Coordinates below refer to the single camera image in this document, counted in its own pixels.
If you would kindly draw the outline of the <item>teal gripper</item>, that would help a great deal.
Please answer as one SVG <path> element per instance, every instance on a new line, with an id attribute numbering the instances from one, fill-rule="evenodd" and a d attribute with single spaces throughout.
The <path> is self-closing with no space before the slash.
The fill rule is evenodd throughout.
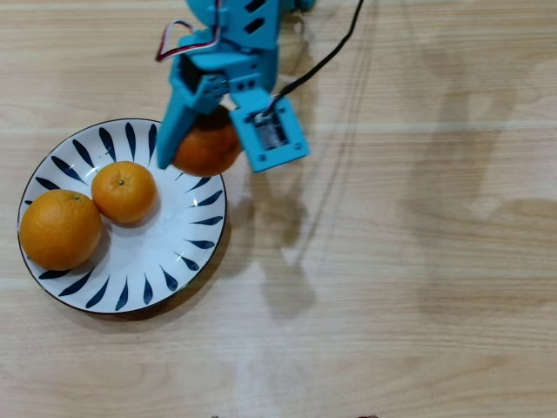
<path id="1" fill-rule="evenodd" d="M 228 93 L 272 91 L 279 60 L 276 30 L 255 30 L 240 40 L 195 30 L 178 40 L 171 58 L 171 98 L 158 128 L 157 162 L 166 169 L 201 116 L 213 113 Z"/>

